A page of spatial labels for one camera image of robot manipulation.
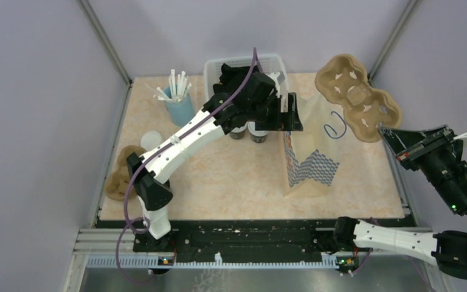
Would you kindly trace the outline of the dark printed coffee cup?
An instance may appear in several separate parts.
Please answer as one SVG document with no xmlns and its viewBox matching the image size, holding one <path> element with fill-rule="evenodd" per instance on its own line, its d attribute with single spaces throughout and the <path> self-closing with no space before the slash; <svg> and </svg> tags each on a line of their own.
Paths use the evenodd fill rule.
<svg viewBox="0 0 467 292">
<path fill-rule="evenodd" d="M 245 131 L 246 131 L 245 128 L 234 128 L 234 129 L 229 133 L 229 136 L 230 136 L 232 139 L 239 140 L 239 139 L 242 139 L 242 138 L 244 137 Z"/>
<path fill-rule="evenodd" d="M 255 143 L 263 143 L 267 140 L 269 135 L 268 131 L 250 132 L 251 140 Z"/>
</svg>

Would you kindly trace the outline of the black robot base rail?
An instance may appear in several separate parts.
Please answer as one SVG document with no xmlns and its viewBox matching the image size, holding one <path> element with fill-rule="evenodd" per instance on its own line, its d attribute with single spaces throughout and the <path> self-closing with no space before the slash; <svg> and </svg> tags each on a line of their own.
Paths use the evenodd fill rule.
<svg viewBox="0 0 467 292">
<path fill-rule="evenodd" d="M 358 264 L 362 248 L 333 239 L 334 220 L 173 220 L 160 239 L 134 234 L 123 221 L 98 221 L 82 229 L 74 251 L 91 268 L 336 269 Z"/>
</svg>

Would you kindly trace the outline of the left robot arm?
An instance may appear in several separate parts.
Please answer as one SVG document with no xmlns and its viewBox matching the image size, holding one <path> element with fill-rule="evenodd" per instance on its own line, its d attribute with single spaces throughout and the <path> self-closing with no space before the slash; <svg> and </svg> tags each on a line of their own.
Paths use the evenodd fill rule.
<svg viewBox="0 0 467 292">
<path fill-rule="evenodd" d="M 167 186 L 171 174 L 208 143 L 234 128 L 254 123 L 257 131 L 302 131 L 294 92 L 283 94 L 283 72 L 238 75 L 220 85 L 194 118 L 152 151 L 126 159 L 130 182 L 143 207 L 148 244 L 155 251 L 170 246 L 168 204 L 173 198 Z"/>
</svg>

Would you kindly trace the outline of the checkered paper takeout bag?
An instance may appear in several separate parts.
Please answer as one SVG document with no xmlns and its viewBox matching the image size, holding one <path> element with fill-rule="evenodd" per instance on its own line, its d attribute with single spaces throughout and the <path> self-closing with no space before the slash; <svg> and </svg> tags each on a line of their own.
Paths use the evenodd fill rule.
<svg viewBox="0 0 467 292">
<path fill-rule="evenodd" d="M 341 164 L 341 138 L 347 132 L 342 108 L 322 94 L 298 97 L 303 131 L 283 133 L 285 198 L 326 196 Z"/>
</svg>

